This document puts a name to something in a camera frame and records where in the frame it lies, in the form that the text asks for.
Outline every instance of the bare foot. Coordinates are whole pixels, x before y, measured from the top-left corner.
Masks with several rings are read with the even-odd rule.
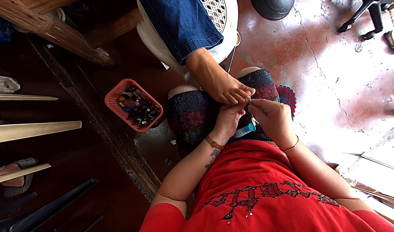
[[[256,92],[223,70],[205,48],[187,56],[185,63],[201,89],[217,102],[244,103],[245,99],[249,99]]]

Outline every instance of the pink basket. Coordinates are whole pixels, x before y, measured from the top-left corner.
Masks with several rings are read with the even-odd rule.
[[[118,105],[118,98],[122,96],[122,92],[127,91],[132,85],[137,86],[148,98],[148,100],[153,101],[153,103],[161,109],[161,113],[146,127],[140,128],[137,124],[134,124],[130,119],[127,119],[128,113],[122,110],[121,106]],[[117,114],[122,120],[124,120],[130,127],[138,132],[144,132],[153,126],[154,123],[158,121],[163,115],[163,107],[151,97],[141,86],[139,86],[135,81],[131,79],[124,79],[120,81],[105,97],[105,104],[110,108],[115,114]],[[127,104],[131,107],[135,107],[133,100],[127,100]]]

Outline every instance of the gold watch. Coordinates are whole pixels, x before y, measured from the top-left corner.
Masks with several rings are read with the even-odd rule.
[[[224,149],[224,145],[219,144],[218,142],[214,141],[210,136],[207,135],[205,140],[214,148],[219,149],[220,151]]]

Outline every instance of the jeans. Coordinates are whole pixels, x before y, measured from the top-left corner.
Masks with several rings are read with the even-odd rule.
[[[180,65],[200,48],[223,41],[200,0],[140,0],[155,30]]]

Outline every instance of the tattoo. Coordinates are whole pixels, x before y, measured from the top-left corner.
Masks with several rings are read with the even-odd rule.
[[[212,163],[210,163],[210,164],[207,164],[207,165],[205,165],[205,168],[206,168],[207,170],[209,170],[209,169],[210,169],[210,167],[211,167],[211,165],[212,165]]]
[[[214,151],[211,153],[210,156],[215,156],[215,157],[217,157],[218,154],[220,154],[220,150],[214,149]]]

